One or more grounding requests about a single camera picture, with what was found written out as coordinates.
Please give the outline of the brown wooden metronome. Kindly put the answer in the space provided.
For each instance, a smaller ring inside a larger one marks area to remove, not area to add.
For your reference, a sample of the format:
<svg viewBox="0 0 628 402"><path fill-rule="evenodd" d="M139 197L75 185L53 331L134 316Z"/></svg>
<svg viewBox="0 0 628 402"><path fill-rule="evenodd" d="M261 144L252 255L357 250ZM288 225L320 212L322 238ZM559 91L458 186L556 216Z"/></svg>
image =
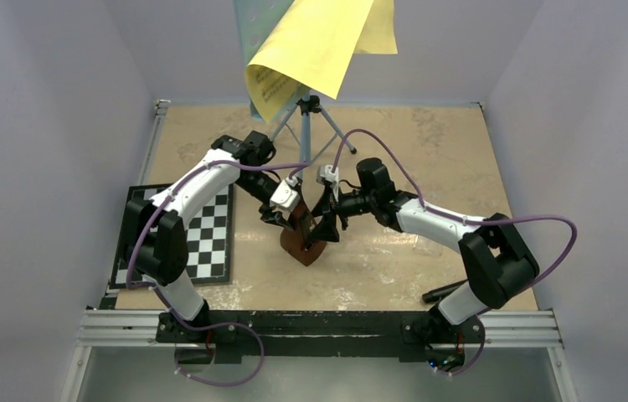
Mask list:
<svg viewBox="0 0 628 402"><path fill-rule="evenodd" d="M304 200L287 218L288 227L280 234L280 246L303 266L312 265L325 250L327 243L311 239L311 230L317 225Z"/></svg>

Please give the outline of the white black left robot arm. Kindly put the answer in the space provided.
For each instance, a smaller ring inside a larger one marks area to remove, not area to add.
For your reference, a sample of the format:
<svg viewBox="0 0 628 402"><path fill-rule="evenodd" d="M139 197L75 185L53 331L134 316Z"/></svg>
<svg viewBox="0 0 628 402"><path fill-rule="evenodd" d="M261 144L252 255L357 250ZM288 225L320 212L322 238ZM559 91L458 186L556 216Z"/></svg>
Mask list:
<svg viewBox="0 0 628 402"><path fill-rule="evenodd" d="M280 184L270 177L276 155L274 142L251 131L245 139L223 135L203 159L168 188L126 203L120 246L126 261L126 287L154 291L175 316L176 331L196 343L208 334L208 302L195 289L187 273L187 228L196 214L231 184L260 201L261 220L292 228L284 209L275 204Z"/></svg>

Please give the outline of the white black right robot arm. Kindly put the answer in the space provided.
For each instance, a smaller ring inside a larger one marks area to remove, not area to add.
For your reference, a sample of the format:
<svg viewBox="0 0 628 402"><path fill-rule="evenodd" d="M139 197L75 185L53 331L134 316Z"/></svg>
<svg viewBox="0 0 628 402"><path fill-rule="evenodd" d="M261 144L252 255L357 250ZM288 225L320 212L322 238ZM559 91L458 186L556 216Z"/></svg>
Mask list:
<svg viewBox="0 0 628 402"><path fill-rule="evenodd" d="M435 338L452 339L467 319L503 307L537 278L538 263L506 215L466 217L436 209L417 194L397 189L377 157L362 160L356 171L359 184L344 193L337 168L331 164L318 168L323 191L311 213L319 221L308 239L338 242L349 218L370 214L385 228L421 236L458 253L466 280L432 307L429 329Z"/></svg>

